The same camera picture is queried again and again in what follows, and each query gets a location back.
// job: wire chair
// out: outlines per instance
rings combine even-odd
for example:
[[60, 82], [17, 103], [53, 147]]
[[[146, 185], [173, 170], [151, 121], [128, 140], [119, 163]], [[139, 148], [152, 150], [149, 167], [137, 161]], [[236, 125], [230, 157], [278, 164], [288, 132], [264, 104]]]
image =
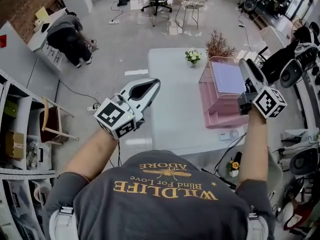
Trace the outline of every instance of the wire chair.
[[[198, 29], [199, 27], [199, 8], [205, 6], [205, 3], [207, 2], [208, 0], [183, 0], [180, 4], [180, 7], [178, 9], [178, 11], [176, 12], [176, 15], [175, 15], [175, 23], [180, 27], [180, 28], [184, 28], [184, 25], [185, 25], [185, 19], [186, 19], [186, 12], [187, 12], [187, 9], [192, 9], [192, 19], [196, 22], [196, 29]], [[180, 11], [180, 8], [181, 6], [184, 7], [184, 17], [183, 17], [183, 24], [182, 26], [179, 25], [179, 23], [177, 22], [177, 16], [178, 16], [178, 13]], [[194, 11], [197, 10], [198, 11], [198, 15], [197, 15], [197, 20], [194, 18]]]

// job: dried plant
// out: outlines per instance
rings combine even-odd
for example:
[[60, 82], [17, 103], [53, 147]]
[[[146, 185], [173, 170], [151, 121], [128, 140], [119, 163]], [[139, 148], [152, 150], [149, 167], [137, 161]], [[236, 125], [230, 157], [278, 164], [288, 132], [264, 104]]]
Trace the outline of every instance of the dried plant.
[[228, 45], [227, 39], [222, 36], [222, 33], [218, 34], [217, 30], [214, 29], [212, 33], [210, 33], [210, 40], [206, 42], [205, 52], [208, 58], [212, 56], [219, 57], [232, 57], [234, 52], [236, 51], [235, 47], [230, 47]]

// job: pink storage box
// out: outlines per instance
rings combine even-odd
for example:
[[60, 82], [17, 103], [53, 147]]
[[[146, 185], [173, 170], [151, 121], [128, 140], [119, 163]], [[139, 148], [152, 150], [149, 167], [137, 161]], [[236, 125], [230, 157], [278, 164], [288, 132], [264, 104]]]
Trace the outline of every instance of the pink storage box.
[[[239, 115], [238, 97], [240, 94], [218, 91], [212, 62], [237, 66], [239, 60], [217, 56], [209, 59], [199, 80], [205, 127], [211, 129], [235, 127], [248, 123], [249, 117], [247, 115]], [[238, 82], [238, 79], [230, 79], [230, 84], [235, 84], [235, 81], [236, 84], [242, 84]]]

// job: black and white marker cube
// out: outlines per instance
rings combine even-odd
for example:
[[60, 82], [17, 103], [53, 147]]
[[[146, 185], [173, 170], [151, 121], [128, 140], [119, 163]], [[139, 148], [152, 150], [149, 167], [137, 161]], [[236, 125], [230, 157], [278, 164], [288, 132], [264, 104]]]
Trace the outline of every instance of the black and white marker cube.
[[268, 86], [261, 89], [253, 104], [266, 119], [277, 117], [288, 105], [278, 90]]
[[106, 98], [94, 114], [102, 129], [118, 140], [136, 128], [136, 117], [124, 111], [112, 100]]

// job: gray t-shirt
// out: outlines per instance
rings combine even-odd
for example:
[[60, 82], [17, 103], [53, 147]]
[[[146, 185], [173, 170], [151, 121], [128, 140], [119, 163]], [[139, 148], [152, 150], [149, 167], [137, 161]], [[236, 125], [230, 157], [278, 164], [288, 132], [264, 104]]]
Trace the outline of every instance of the gray t-shirt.
[[48, 29], [47, 37], [52, 35], [54, 32], [58, 30], [65, 29], [65, 28], [72, 28], [76, 31], [83, 30], [80, 20], [71, 14], [63, 15], [59, 17]]
[[247, 180], [235, 194], [169, 151], [136, 154], [90, 183], [61, 174], [45, 205], [46, 236], [51, 214], [62, 205], [74, 207], [80, 240], [245, 240], [251, 206], [274, 239], [265, 182]]

